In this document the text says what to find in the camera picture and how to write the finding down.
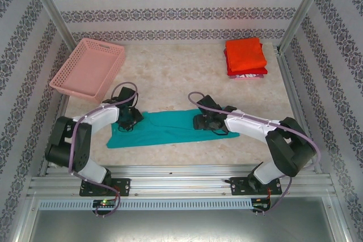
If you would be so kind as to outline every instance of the teal towel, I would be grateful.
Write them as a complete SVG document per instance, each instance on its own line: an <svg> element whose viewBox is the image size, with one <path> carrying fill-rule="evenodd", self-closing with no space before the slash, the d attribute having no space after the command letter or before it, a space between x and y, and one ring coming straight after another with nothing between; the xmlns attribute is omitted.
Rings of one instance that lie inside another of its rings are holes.
<svg viewBox="0 0 363 242"><path fill-rule="evenodd" d="M199 109L188 111L166 111L142 113L144 120L136 124L132 131L121 132L113 123L112 137L108 148L151 146L169 143L209 141L223 138L234 138L238 133L216 135L210 130L195 130L193 117L200 114Z"/></svg>

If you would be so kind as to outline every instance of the patterned wallpaper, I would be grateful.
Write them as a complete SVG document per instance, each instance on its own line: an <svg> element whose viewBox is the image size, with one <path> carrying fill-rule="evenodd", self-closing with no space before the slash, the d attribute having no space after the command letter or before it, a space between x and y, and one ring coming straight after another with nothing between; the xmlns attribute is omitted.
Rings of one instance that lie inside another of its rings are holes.
<svg viewBox="0 0 363 242"><path fill-rule="evenodd" d="M301 0L54 0L76 41L278 44Z"/></svg>
<svg viewBox="0 0 363 242"><path fill-rule="evenodd" d="M37 176L60 94L48 83L69 52L40 0L0 0L0 241Z"/></svg>
<svg viewBox="0 0 363 242"><path fill-rule="evenodd" d="M285 52L353 241L363 241L363 0L315 0Z"/></svg>

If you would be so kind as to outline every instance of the pink plastic basket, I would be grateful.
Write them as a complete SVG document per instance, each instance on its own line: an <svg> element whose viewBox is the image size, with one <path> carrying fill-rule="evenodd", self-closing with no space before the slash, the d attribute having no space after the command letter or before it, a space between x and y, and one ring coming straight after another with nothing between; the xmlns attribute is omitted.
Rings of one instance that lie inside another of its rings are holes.
<svg viewBox="0 0 363 242"><path fill-rule="evenodd" d="M50 86L60 93L100 103L125 60L125 49L83 38Z"/></svg>

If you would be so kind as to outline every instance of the orange folded towel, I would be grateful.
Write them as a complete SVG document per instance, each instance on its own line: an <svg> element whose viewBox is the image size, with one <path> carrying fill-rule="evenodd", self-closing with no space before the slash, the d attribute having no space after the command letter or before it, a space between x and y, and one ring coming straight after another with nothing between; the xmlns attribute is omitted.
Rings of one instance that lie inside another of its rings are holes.
<svg viewBox="0 0 363 242"><path fill-rule="evenodd" d="M261 68L267 64L257 37L227 41L226 50L231 71Z"/></svg>

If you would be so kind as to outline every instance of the stack of folded towels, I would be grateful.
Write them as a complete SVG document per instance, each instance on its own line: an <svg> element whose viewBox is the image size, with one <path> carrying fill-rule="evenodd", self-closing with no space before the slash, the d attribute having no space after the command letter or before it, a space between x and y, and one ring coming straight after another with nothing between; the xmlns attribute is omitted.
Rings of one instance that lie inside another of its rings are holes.
<svg viewBox="0 0 363 242"><path fill-rule="evenodd" d="M267 61L259 38L226 42L227 75L231 79L263 78Z"/></svg>

